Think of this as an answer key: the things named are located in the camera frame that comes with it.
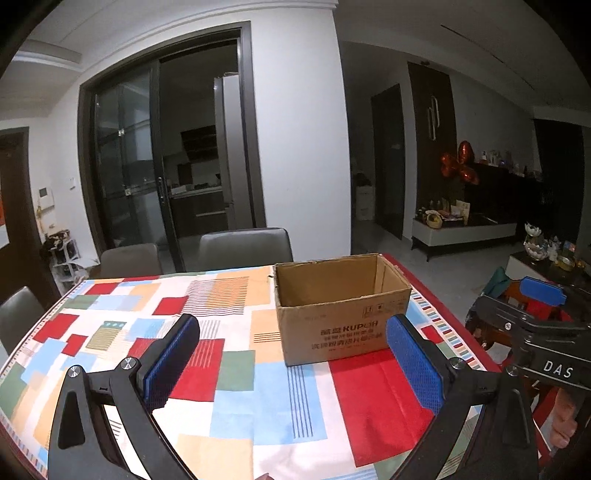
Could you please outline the person's hand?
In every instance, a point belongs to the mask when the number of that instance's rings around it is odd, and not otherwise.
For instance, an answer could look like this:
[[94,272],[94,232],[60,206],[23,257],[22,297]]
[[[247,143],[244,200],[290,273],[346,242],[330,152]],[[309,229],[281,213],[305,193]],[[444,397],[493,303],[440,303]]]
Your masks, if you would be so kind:
[[564,449],[570,443],[578,427],[575,421],[575,401],[564,389],[558,390],[553,415],[550,442],[554,447]]

